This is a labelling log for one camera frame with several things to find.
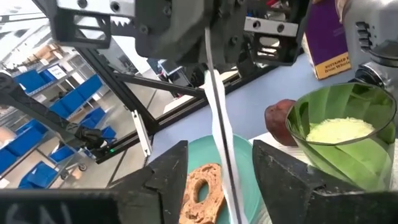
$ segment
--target window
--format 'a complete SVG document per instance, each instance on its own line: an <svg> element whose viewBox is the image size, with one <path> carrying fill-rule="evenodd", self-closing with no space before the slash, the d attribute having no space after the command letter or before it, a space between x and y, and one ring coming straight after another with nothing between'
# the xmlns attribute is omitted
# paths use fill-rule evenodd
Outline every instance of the window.
<svg viewBox="0 0 398 224"><path fill-rule="evenodd" d="M26 32L27 32L27 29L19 30L19 31L15 32L14 36L22 37Z"/></svg>
<svg viewBox="0 0 398 224"><path fill-rule="evenodd" d="M4 32L4 33L0 33L0 40L5 37L7 34L9 34L11 32Z"/></svg>
<svg viewBox="0 0 398 224"><path fill-rule="evenodd" d="M46 41L51 38L51 32L49 32L47 35L45 35L33 48L40 47L42 44L44 44Z"/></svg>

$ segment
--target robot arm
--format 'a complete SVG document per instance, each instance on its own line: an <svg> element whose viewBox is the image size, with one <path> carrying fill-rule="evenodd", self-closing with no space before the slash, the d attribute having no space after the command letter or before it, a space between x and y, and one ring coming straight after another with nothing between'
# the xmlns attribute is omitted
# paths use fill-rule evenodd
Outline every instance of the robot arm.
<svg viewBox="0 0 398 224"><path fill-rule="evenodd" d="M299 54L310 1L275 4L279 6L263 0L57 0L47 7L54 39L72 47L106 49L112 35L123 35L135 37L136 51L143 57L205 63L203 36L209 26L211 41L216 43L214 64L238 60L245 32L253 38L253 61L291 65ZM269 19L276 12L281 20ZM85 17L97 23L79 22ZM83 34L88 30L104 36L91 39Z"/></svg>

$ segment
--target cart wheel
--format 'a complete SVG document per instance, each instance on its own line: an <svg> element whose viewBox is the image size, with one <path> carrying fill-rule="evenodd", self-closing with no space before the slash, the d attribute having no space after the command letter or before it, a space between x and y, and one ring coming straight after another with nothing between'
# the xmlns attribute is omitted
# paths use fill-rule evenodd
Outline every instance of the cart wheel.
<svg viewBox="0 0 398 224"><path fill-rule="evenodd" d="M68 177L69 173L68 172L63 172L60 176L62 180L65 180Z"/></svg>
<svg viewBox="0 0 398 224"><path fill-rule="evenodd" d="M79 170L82 172L86 171L87 170L86 164L79 164Z"/></svg>

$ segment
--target purple box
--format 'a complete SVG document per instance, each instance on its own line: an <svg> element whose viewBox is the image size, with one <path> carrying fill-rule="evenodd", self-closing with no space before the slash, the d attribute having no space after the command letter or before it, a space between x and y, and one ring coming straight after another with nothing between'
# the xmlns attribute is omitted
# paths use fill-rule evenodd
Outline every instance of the purple box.
<svg viewBox="0 0 398 224"><path fill-rule="evenodd" d="M302 45L311 58L318 79L351 68L344 27L339 21L335 0L322 0L312 5Z"/></svg>

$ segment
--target cardboard box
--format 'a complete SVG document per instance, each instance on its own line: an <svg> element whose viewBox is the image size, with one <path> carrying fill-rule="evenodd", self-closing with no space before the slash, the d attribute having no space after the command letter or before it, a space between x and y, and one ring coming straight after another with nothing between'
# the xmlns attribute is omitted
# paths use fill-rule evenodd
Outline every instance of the cardboard box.
<svg viewBox="0 0 398 224"><path fill-rule="evenodd" d="M344 27L338 15L338 0L313 4L302 46L318 79L351 68Z"/></svg>
<svg viewBox="0 0 398 224"><path fill-rule="evenodd" d="M57 57L57 54L63 54L62 49L57 44L48 44L38 50L35 54L28 57L25 63L35 62L38 60L47 60L51 61L52 59Z"/></svg>

